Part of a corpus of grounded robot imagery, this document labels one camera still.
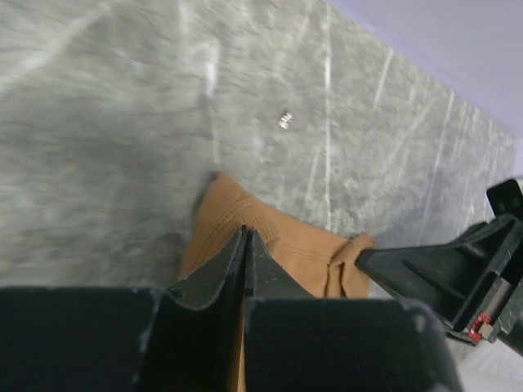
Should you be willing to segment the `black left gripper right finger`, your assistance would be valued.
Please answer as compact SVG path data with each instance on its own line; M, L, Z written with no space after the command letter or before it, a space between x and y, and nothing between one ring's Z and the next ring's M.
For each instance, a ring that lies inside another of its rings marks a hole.
M459 391L440 320L410 299L312 296L248 234L249 391Z

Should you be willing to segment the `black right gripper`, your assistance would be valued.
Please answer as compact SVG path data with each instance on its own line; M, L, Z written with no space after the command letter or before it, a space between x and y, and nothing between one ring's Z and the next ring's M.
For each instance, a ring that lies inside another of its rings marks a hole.
M389 294L429 306L450 339L501 341L521 354L521 182L505 180L486 196L492 220L441 245L364 251L356 265Z

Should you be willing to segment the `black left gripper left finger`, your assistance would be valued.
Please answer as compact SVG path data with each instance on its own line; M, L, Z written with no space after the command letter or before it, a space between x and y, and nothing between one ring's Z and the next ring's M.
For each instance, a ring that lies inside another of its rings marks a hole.
M3 288L2 390L236 390L247 246L168 288Z

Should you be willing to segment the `tan brown tank top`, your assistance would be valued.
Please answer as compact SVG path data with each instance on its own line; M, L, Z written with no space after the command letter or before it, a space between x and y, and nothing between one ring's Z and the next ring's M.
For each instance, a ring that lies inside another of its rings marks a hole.
M374 245L368 234L343 238L299 221L265 204L227 173L218 174L203 193L179 276L204 265L242 225L257 229L271 257L314 296L368 296L369 279L355 267L360 253Z

